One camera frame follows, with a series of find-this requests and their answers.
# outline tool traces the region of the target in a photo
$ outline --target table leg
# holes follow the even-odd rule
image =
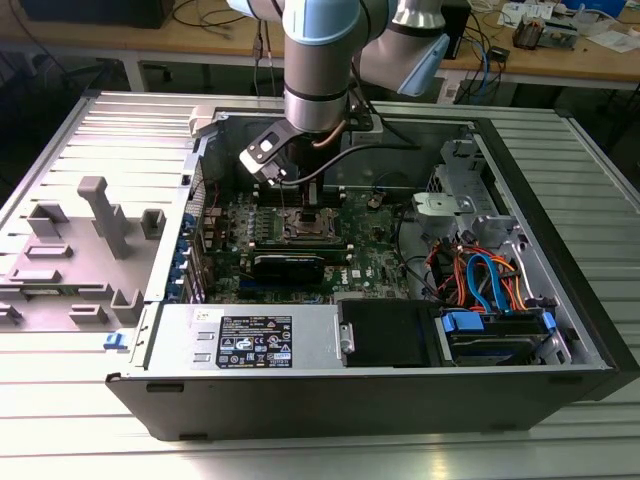
[[[132,92],[148,92],[149,86],[144,78],[144,69],[137,58],[122,59],[124,70],[127,72],[129,88]]]
[[[438,103],[453,103],[460,90],[460,83],[467,78],[468,73],[467,70],[445,70]]]

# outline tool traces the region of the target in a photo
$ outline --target workbench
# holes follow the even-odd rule
[[[193,149],[189,116],[195,106],[219,99],[109,92],[82,98],[0,210],[0,275],[30,233],[25,216],[36,201],[92,215],[75,194],[83,175],[105,175],[110,198],[125,215],[168,210]],[[282,107],[273,99],[235,101]],[[376,105],[387,114],[490,119],[640,359],[640,196],[573,119],[540,109]],[[105,374],[129,360],[105,352],[105,337],[95,331],[0,334],[0,471],[6,477],[64,472],[68,479],[111,479],[144,472],[226,480],[512,480],[640,472],[638,382],[602,402],[564,408],[528,432],[163,443],[104,385]]]
[[[201,10],[225,8],[219,0],[202,0]],[[60,23],[31,22],[19,10],[29,31],[52,54],[111,58],[122,61],[132,91],[147,91],[142,62],[186,62],[206,65],[253,65],[251,57],[256,25],[252,19],[232,24],[232,38],[207,32],[201,28],[181,25],[169,19],[159,30],[142,30],[119,26],[93,26]],[[188,5],[179,13],[180,18],[197,23],[195,7]],[[630,90],[640,81],[640,49],[620,54],[580,38],[574,51],[514,48],[513,29],[496,25],[499,14],[477,14],[482,30],[492,38],[495,46],[511,50],[503,82],[533,83],[567,87],[606,88]],[[235,12],[222,12],[210,21],[236,18]],[[621,15],[625,22],[640,22],[640,13],[629,9]],[[469,25],[475,28],[472,19]],[[620,25],[623,30],[628,25]],[[282,67],[284,53],[283,31],[272,25],[271,41],[274,64]],[[13,18],[7,2],[0,4],[0,51],[39,54],[35,45]],[[463,42],[455,60],[442,62],[437,76],[444,78],[439,103],[451,103],[461,81],[470,78],[479,68],[479,61],[469,42]]]

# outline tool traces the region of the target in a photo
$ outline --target black computer case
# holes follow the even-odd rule
[[[175,0],[20,0],[29,19],[160,28]]]

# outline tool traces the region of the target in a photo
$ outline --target motherboard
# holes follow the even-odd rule
[[[210,303],[328,304],[347,298],[407,298],[394,251],[397,205],[371,192],[342,193],[314,211],[238,193],[209,209],[206,255],[213,260]]]

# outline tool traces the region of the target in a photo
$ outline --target black box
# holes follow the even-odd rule
[[[160,28],[175,0],[20,0],[30,20]]]
[[[442,16],[447,24],[444,27],[444,33],[449,35],[449,48],[444,58],[453,60],[458,56],[458,49],[464,29],[467,27],[467,20],[471,14],[471,6],[467,0],[444,0],[442,4]]]

